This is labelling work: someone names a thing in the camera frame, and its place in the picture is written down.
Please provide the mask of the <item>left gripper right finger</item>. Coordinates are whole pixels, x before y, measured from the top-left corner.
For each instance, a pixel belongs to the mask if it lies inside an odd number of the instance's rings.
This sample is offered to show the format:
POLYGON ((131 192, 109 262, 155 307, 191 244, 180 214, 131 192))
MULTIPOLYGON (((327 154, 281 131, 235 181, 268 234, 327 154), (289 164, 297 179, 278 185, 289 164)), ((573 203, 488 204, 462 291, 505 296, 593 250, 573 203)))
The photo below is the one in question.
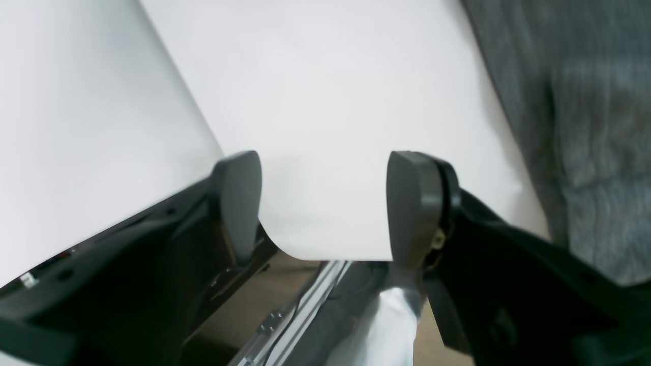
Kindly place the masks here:
POLYGON ((476 365, 649 365, 649 296, 505 222, 448 162, 390 153, 387 207, 395 266, 476 365))

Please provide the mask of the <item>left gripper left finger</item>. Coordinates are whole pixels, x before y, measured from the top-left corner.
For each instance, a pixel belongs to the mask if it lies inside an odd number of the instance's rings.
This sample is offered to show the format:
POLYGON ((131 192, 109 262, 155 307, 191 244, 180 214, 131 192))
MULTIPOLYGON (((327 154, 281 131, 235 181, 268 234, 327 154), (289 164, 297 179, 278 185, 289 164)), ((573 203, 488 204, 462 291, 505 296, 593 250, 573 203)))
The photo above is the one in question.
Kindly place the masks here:
POLYGON ((39 365, 177 365, 277 247, 259 222, 258 153, 2 288, 2 353, 39 365))

